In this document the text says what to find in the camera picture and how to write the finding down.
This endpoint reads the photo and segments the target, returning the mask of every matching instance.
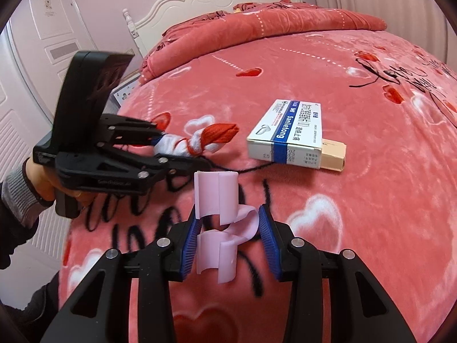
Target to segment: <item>bed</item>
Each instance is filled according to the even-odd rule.
[[[457,74],[381,19],[301,0],[159,0],[137,23],[124,14],[145,61],[120,114],[171,115],[166,131],[189,138],[237,124],[205,156],[239,172],[240,203],[269,203],[319,249],[354,249],[428,342],[457,296]],[[278,98],[321,103],[324,138],[347,145],[342,173],[248,158],[246,136]],[[144,198],[98,197],[71,225],[60,302],[106,249],[144,247],[192,205],[192,184],[176,181]],[[205,218],[204,228],[218,223]],[[178,342],[281,342],[289,295],[254,238],[239,247],[231,283],[193,270],[171,284]],[[328,325],[324,333],[329,342]]]

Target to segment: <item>white door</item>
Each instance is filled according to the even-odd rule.
[[[22,0],[10,23],[24,78],[52,119],[71,58],[94,43],[74,0]]]

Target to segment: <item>pink blanket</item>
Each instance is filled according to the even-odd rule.
[[[173,46],[165,47],[172,62]],[[457,297],[457,74],[381,31],[283,35],[160,63],[168,72],[136,88],[121,113],[150,120],[168,111],[177,135],[236,123],[239,133],[210,158],[240,172],[240,202],[268,202],[276,220],[319,249],[354,249],[426,343]],[[277,98],[321,103],[324,138],[347,144],[342,173],[248,158],[246,136]],[[181,182],[157,184],[148,198],[100,196],[72,222],[61,303],[106,249],[143,248],[192,205],[192,184]],[[217,226],[205,218],[205,229]],[[274,280],[257,238],[238,255],[228,284],[195,267],[171,283],[179,343],[282,341],[290,285]],[[131,301],[134,342],[135,289]]]

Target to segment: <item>pink plastic clip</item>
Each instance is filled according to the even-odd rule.
[[[224,231],[210,230],[197,236],[197,273],[218,268],[218,283],[232,281],[236,274],[238,245],[252,239],[259,228],[259,213],[253,206],[238,204],[238,173],[199,171],[194,176],[195,217],[219,214]]]

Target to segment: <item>metal screw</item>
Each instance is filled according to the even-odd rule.
[[[305,246],[305,241],[300,237],[295,237],[291,242],[292,246],[294,247],[303,247]]]
[[[147,171],[140,171],[140,172],[138,173],[138,177],[139,177],[140,179],[147,178],[148,176],[149,176],[149,173],[148,173]]]
[[[346,259],[354,259],[356,254],[352,250],[346,249],[343,251],[343,256]]]
[[[119,255],[119,252],[116,249],[109,249],[106,254],[108,259],[114,259],[118,255]]]
[[[161,239],[157,240],[157,246],[159,246],[159,247],[167,247],[170,244],[171,244],[171,241],[167,237],[162,237]]]

